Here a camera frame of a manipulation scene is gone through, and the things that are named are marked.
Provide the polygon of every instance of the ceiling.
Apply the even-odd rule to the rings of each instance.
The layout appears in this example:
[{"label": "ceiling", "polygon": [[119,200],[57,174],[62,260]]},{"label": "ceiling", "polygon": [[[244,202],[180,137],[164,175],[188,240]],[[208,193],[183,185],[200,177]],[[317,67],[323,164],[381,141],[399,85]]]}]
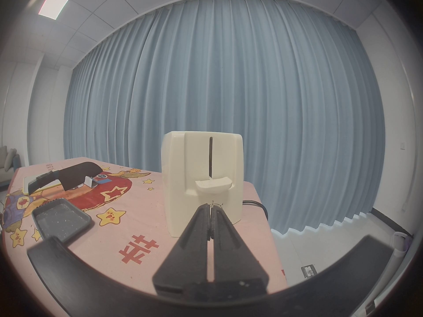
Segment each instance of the ceiling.
[{"label": "ceiling", "polygon": [[[57,20],[38,15],[44,0],[22,14],[1,60],[73,68],[98,42],[137,15],[172,0],[69,0]],[[357,28],[381,0],[301,0]]]}]

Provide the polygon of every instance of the sofa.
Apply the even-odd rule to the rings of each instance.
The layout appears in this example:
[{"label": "sofa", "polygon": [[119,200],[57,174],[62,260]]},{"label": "sofa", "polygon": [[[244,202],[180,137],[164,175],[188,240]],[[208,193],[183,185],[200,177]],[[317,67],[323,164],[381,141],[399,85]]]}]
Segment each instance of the sofa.
[{"label": "sofa", "polygon": [[0,148],[0,187],[8,186],[15,170],[21,166],[19,154],[16,154],[16,149],[7,151],[7,147]]}]

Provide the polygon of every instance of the blue sticker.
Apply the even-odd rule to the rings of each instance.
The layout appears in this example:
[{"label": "blue sticker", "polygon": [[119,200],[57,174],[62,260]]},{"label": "blue sticker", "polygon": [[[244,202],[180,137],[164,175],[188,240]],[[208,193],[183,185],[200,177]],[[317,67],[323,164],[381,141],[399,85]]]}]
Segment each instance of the blue sticker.
[{"label": "blue sticker", "polygon": [[103,180],[95,180],[97,183],[107,183],[107,182],[112,182],[112,180],[111,179],[109,179],[109,178],[105,178],[105,179],[103,179]]}]

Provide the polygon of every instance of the gray tray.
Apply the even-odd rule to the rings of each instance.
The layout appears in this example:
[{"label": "gray tray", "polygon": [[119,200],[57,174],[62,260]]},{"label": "gray tray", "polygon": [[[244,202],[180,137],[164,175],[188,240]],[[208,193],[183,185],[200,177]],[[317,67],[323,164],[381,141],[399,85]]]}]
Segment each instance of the gray tray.
[{"label": "gray tray", "polygon": [[32,212],[43,240],[56,236],[63,243],[87,229],[91,216],[64,198],[48,202]]}]

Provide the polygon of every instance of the white floor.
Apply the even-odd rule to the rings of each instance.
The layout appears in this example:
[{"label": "white floor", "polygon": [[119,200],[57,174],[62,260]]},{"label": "white floor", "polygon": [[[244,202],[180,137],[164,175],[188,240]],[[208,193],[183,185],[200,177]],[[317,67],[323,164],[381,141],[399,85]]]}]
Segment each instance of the white floor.
[{"label": "white floor", "polygon": [[394,230],[372,214],[355,215],[353,219],[335,222],[332,227],[289,229],[284,235],[273,230],[282,268],[289,286],[305,280],[301,267],[313,264],[317,273],[344,256],[366,235],[389,244]]}]

